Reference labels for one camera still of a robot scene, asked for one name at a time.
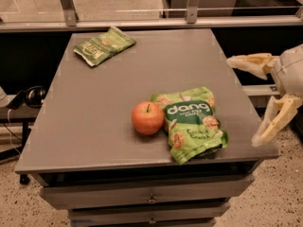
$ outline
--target drawer handle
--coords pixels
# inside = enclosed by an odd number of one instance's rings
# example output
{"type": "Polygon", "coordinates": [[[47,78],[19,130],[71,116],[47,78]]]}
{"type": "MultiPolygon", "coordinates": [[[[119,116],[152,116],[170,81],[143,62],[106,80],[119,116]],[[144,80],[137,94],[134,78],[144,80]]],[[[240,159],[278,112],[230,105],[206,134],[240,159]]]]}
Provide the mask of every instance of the drawer handle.
{"type": "Polygon", "coordinates": [[[149,224],[156,224],[157,221],[153,219],[153,216],[151,216],[151,220],[149,221],[149,224]]]}
{"type": "Polygon", "coordinates": [[[155,203],[157,203],[157,199],[155,199],[155,198],[153,197],[153,194],[151,194],[150,199],[148,200],[148,203],[149,203],[149,204],[155,204],[155,203]]]}

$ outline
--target terrazzo floor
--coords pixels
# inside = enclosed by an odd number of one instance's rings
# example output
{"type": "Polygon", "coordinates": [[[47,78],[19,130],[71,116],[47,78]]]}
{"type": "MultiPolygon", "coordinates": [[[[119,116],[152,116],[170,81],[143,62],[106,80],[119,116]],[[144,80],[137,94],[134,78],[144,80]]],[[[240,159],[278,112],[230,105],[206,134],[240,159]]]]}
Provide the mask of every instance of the terrazzo floor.
{"type": "MultiPolygon", "coordinates": [[[[214,227],[301,227],[303,226],[303,144],[286,127],[275,138],[280,156],[263,162],[256,180],[230,200],[231,208],[216,219],[214,227]]],[[[10,144],[0,150],[11,148],[10,144]]],[[[14,173],[16,160],[0,164],[0,226],[70,226],[66,211],[58,211],[39,197],[40,186],[30,178],[19,184],[14,173]]]]}

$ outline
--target red apple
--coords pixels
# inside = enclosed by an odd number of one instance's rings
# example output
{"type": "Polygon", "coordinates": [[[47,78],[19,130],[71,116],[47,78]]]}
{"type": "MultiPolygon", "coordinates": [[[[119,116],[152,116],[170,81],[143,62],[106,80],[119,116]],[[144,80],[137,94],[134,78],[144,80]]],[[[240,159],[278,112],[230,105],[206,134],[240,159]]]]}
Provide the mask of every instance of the red apple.
{"type": "Polygon", "coordinates": [[[164,124],[164,113],[159,105],[144,101],[136,105],[132,112],[132,122],[136,131],[143,135],[157,133],[164,124]]]}

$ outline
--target snack bag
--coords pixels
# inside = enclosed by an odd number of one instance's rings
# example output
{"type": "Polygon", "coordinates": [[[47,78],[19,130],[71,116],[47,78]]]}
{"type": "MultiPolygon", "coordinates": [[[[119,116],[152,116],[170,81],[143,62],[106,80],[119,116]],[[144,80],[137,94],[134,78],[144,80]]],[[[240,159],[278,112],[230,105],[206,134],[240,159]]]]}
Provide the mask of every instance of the snack bag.
{"type": "Polygon", "coordinates": [[[74,46],[74,52],[81,55],[90,66],[97,66],[117,53],[135,44],[130,36],[116,27],[98,37],[74,46]]]}
{"type": "Polygon", "coordinates": [[[215,117],[215,98],[205,87],[175,94],[154,94],[151,101],[165,113],[171,156],[181,165],[227,147],[227,133],[215,117]]]}

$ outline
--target black headphones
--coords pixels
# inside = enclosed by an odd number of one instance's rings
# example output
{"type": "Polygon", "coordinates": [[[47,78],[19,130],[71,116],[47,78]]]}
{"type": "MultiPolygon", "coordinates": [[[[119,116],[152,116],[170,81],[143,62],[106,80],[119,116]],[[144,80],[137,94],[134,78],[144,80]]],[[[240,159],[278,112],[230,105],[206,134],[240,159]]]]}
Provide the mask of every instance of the black headphones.
{"type": "Polygon", "coordinates": [[[20,91],[17,96],[9,103],[7,108],[16,110],[23,103],[31,108],[40,108],[46,96],[46,89],[43,86],[28,88],[26,91],[20,91]]]}

